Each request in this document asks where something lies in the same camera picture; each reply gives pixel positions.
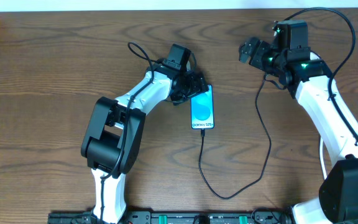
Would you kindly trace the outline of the blue Galaxy smartphone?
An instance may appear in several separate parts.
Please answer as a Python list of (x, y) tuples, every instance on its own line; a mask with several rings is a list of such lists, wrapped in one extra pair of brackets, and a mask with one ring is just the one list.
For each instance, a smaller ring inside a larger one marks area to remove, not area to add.
[(208, 85), (208, 91), (200, 93), (191, 99), (191, 128), (214, 128), (214, 103), (212, 85)]

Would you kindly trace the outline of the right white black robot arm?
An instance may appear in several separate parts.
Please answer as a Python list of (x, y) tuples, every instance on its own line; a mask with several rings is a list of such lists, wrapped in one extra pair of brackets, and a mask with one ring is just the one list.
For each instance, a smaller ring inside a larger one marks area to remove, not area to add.
[(318, 197), (291, 208), (293, 223), (358, 221), (358, 122), (346, 106), (326, 62), (308, 45), (303, 20), (274, 26), (270, 44), (251, 37), (239, 47), (239, 61), (278, 77), (312, 119), (333, 168)]

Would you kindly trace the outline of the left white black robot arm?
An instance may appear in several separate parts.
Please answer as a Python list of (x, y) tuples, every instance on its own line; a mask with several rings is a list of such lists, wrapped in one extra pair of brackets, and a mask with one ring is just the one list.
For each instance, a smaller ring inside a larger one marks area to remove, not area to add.
[(173, 44), (168, 57), (158, 60), (144, 49), (137, 56), (149, 64), (145, 77), (125, 95), (95, 103), (81, 144), (96, 186), (92, 223), (119, 223), (123, 217), (126, 174), (137, 159), (146, 116), (161, 101), (177, 106), (209, 89), (186, 47)]

